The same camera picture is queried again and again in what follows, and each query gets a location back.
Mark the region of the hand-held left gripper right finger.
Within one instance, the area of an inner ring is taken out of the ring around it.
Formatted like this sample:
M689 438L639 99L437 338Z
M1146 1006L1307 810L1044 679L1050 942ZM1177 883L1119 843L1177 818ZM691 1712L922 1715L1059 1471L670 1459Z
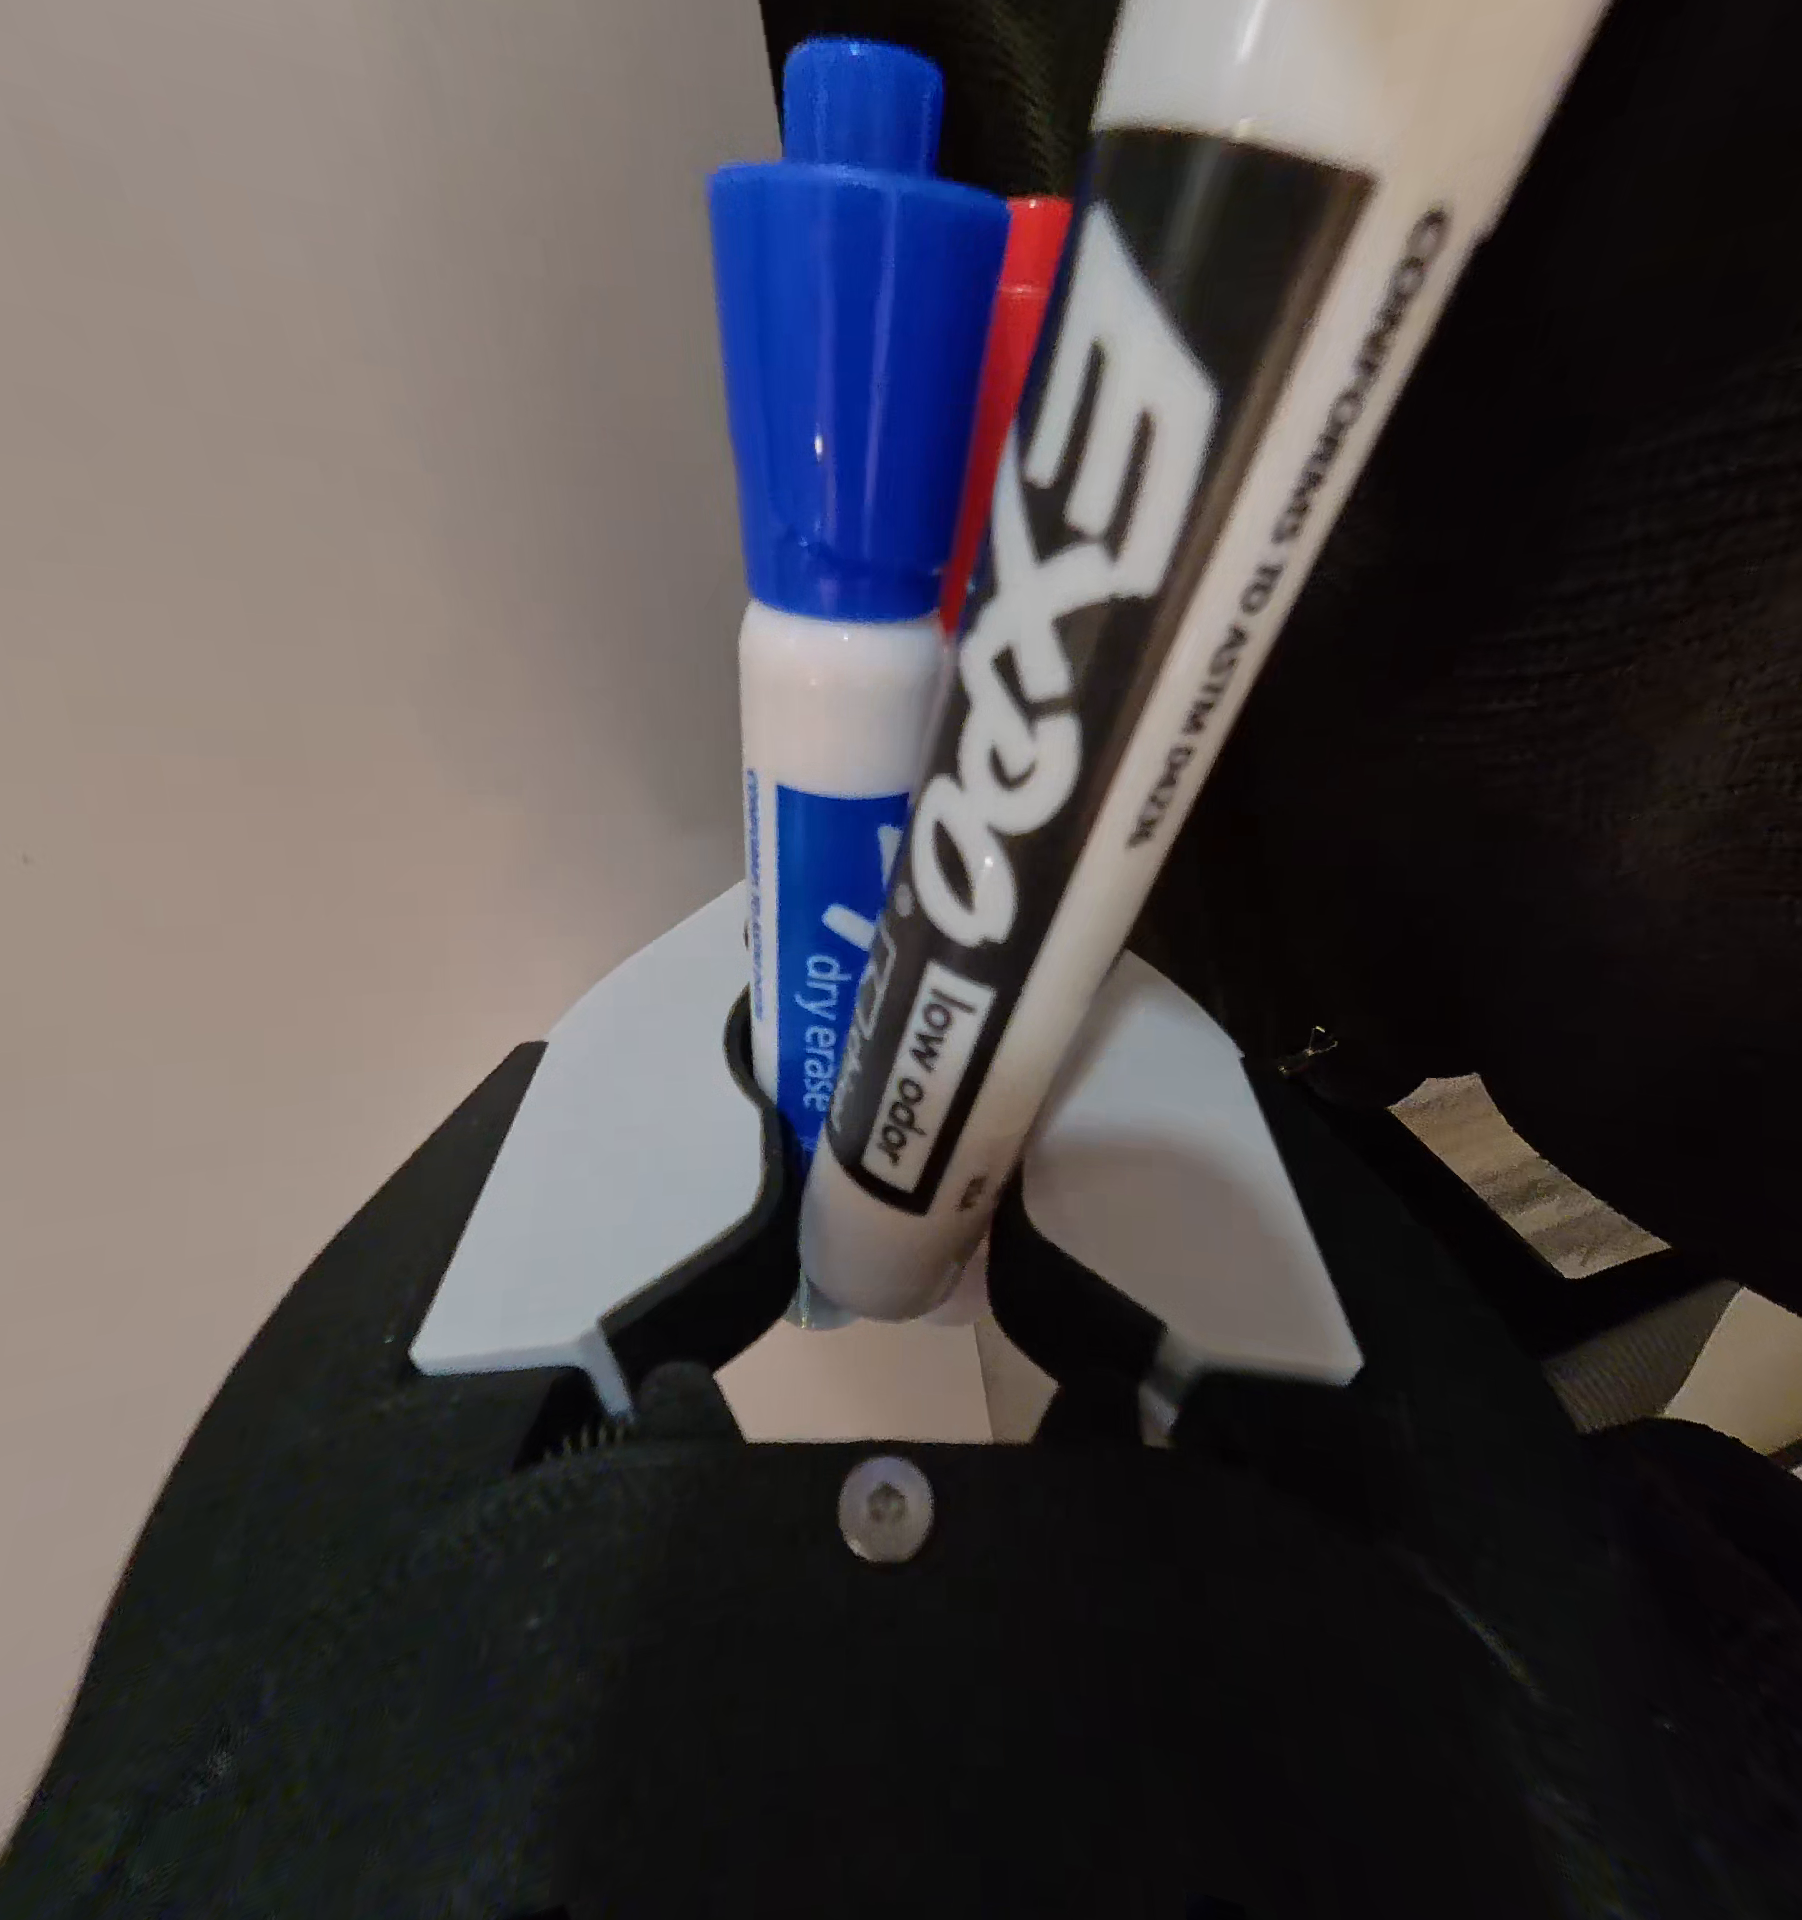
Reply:
M1211 1377L1362 1369L1240 1050L1165 979L1107 979L991 1223L991 1311L1059 1386L1170 1436Z

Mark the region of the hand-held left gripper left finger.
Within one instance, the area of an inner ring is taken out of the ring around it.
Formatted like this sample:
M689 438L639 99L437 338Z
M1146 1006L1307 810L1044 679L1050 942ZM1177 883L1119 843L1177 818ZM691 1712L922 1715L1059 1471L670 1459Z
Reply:
M633 1410L645 1296L764 1183L750 1068L731 1068L746 891L731 886L551 1022L437 1290L412 1335L427 1377L571 1369Z

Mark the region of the black dry erase marker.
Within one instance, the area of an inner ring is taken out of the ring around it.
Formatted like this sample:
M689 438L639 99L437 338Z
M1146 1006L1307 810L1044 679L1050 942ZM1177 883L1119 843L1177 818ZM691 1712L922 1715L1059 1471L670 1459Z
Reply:
M806 1179L858 1319L956 1284L1604 4L1125 4Z

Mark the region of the blue dry erase marker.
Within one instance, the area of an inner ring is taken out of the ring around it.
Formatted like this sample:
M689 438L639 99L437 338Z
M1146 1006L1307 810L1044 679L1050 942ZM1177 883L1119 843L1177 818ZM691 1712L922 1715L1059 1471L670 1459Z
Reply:
M750 1076L813 1165L946 694L940 621L1007 207L937 172L941 77L876 38L783 64L774 162L706 180L746 612Z

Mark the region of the red dry erase marker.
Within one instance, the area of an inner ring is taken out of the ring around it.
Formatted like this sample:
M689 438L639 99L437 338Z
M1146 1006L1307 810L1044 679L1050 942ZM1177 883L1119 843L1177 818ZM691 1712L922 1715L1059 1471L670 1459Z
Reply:
M956 634L967 605L1003 444L1031 366L1070 216L1074 207L1065 198L1007 199L1007 244L988 320L961 514L940 585L940 626L946 634Z

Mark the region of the black office chair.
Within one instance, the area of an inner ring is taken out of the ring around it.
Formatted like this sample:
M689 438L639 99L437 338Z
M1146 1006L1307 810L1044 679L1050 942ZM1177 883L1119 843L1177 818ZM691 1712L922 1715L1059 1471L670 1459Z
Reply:
M1802 1319L1568 1180L1475 1080L1323 1117L1462 1262L1577 1432L1663 1416L1802 1478Z

